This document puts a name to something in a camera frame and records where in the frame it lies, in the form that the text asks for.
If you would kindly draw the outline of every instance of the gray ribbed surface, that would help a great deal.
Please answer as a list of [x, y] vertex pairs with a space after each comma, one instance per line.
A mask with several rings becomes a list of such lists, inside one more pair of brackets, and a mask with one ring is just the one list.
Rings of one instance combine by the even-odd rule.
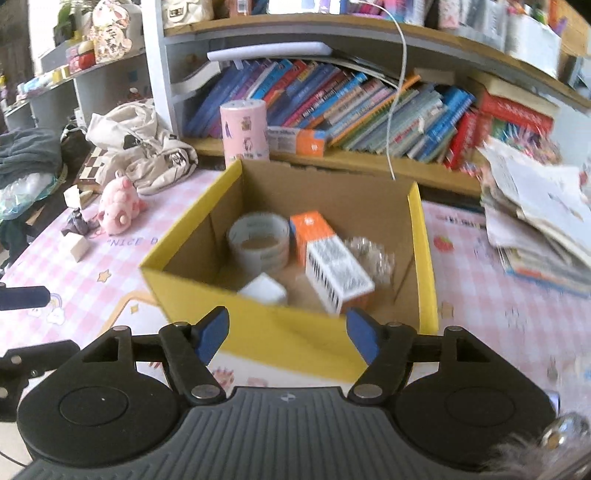
[[397, 436], [383, 411], [355, 407], [337, 388], [239, 388], [221, 406], [192, 409], [177, 433], [144, 458], [93, 470], [37, 461], [16, 478], [501, 479], [454, 471], [425, 459]]

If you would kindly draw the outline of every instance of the wooden shelf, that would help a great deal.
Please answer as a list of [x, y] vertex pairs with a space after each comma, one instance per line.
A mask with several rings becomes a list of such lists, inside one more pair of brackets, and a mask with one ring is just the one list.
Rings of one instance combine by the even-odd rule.
[[[575, 110], [591, 110], [591, 100], [580, 96], [567, 85], [532, 65], [513, 59], [494, 48], [431, 28], [405, 24], [401, 25], [401, 28], [407, 44], [411, 47], [441, 53], [459, 59], [469, 67], [498, 75], [509, 82], [527, 88], [533, 87], [572, 106]], [[380, 43], [400, 43], [400, 35], [392, 22], [353, 15], [253, 15], [173, 27], [164, 32], [167, 43], [245, 37], [251, 45], [266, 43], [269, 41], [268, 36], [273, 34], [301, 34], [305, 40], [314, 40], [314, 35], [333, 35], [365, 38]]]
[[[185, 138], [197, 155], [223, 157], [223, 143], [215, 138]], [[272, 160], [287, 161], [297, 165], [312, 165], [337, 170], [358, 171], [390, 176], [385, 156], [369, 153], [347, 152], [338, 148], [330, 149], [323, 158], [292, 154], [271, 154]], [[415, 180], [419, 185], [480, 197], [480, 183], [470, 175], [450, 171], [442, 165], [423, 164], [409, 158], [393, 159], [392, 168], [400, 177]]]

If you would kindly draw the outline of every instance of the white shelf post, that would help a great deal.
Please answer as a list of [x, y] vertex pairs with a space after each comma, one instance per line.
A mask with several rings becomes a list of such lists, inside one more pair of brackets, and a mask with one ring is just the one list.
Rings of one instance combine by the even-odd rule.
[[143, 0], [142, 16], [144, 19], [148, 71], [150, 72], [150, 83], [158, 121], [162, 127], [180, 135], [170, 88], [170, 71], [166, 45], [164, 44], [161, 0]]

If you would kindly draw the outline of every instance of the chessboard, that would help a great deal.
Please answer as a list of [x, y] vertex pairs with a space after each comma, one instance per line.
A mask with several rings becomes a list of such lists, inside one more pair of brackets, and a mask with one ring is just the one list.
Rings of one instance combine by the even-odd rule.
[[89, 190], [95, 193], [102, 192], [103, 188], [96, 181], [96, 178], [104, 165], [102, 161], [104, 153], [106, 153], [106, 150], [95, 147], [84, 161], [75, 181], [75, 185], [78, 186], [81, 192], [87, 192]]

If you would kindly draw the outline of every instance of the plush toy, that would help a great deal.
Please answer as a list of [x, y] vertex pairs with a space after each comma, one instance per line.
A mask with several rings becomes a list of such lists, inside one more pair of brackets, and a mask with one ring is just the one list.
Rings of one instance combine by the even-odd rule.
[[132, 181], [125, 175], [117, 173], [100, 197], [100, 226], [109, 235], [119, 235], [131, 226], [131, 220], [146, 209], [146, 203], [138, 196]]

